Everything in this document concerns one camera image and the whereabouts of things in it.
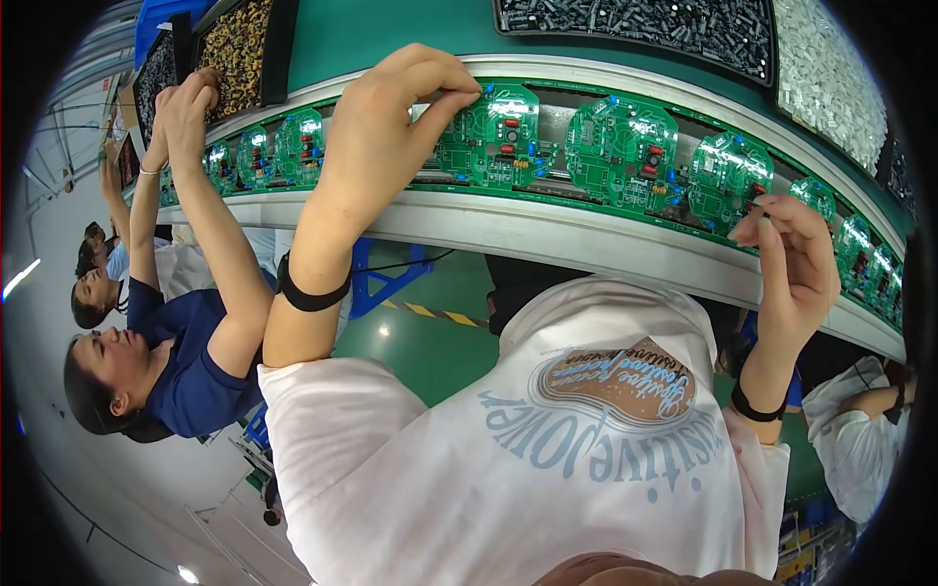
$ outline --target green workbench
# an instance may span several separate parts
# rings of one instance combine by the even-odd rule
[[[692,83],[776,121],[840,167],[883,211],[903,238],[913,221],[896,198],[824,139],[793,122],[774,93],[696,67],[665,50],[602,38],[503,37],[490,0],[303,0],[296,15],[288,91],[370,68],[400,47],[419,42],[456,55],[535,53],[579,57],[645,69]]]

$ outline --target ceiling light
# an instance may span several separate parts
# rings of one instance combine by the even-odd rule
[[[178,565],[179,576],[182,576],[182,579],[188,582],[189,584],[198,584],[199,579],[195,577],[195,574],[192,573],[192,570],[188,569],[184,565]]]
[[[26,275],[29,275],[33,271],[33,269],[36,268],[37,264],[39,264],[39,259],[35,259],[32,264],[24,268],[24,270],[20,271],[19,275],[17,275],[16,277],[13,278],[12,281],[7,283],[7,286],[3,288],[3,299],[2,299],[3,301],[7,300],[7,295],[9,295],[9,292],[13,291],[13,288],[19,285],[20,281],[23,280],[26,277]]]

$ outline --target navy blue shirt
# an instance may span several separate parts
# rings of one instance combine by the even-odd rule
[[[273,281],[266,271],[265,277]],[[150,350],[175,339],[144,413],[173,433],[193,438],[231,425],[264,400],[257,384],[260,349],[243,379],[226,373],[208,355],[208,339],[226,313],[218,290],[192,291],[165,303],[160,292],[135,278],[128,289],[128,329],[143,335]]]

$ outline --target black wristband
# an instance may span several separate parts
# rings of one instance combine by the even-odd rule
[[[781,401],[781,406],[776,409],[774,413],[762,413],[755,411],[749,406],[749,400],[746,398],[746,395],[743,394],[743,389],[739,387],[739,379],[736,379],[736,386],[733,387],[730,402],[733,404],[733,408],[747,419],[760,423],[771,423],[776,420],[781,421],[781,418],[785,415],[785,406],[788,404],[788,391],[786,389],[785,398]]]
[[[313,311],[322,311],[323,309],[328,309],[336,305],[349,292],[349,288],[351,286],[351,266],[349,267],[349,275],[345,278],[345,282],[342,283],[337,290],[333,291],[332,293],[326,293],[325,295],[310,295],[303,293],[296,287],[296,285],[293,283],[293,280],[290,279],[289,252],[283,255],[283,258],[280,259],[280,266],[277,267],[276,294],[283,293],[290,305],[299,309],[300,311],[305,311],[307,313],[312,313]]]
[[[899,424],[899,418],[902,416],[902,407],[905,405],[905,383],[899,383],[899,394],[896,396],[896,403],[883,412],[885,418],[894,426]]]

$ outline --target white components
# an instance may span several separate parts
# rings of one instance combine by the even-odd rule
[[[876,173],[886,135],[883,96],[821,0],[775,0],[779,106]]]

